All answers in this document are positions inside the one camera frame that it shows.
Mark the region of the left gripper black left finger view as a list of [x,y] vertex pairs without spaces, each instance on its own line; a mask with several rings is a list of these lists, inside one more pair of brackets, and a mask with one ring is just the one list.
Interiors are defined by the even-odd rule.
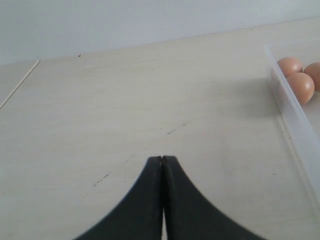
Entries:
[[78,240],[160,240],[163,227],[162,158],[147,159],[138,179],[101,221]]

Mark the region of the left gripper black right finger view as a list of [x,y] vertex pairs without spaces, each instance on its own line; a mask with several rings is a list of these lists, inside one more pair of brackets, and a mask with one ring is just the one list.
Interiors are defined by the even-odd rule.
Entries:
[[175,156],[163,156],[164,215],[169,240],[261,240],[212,205]]

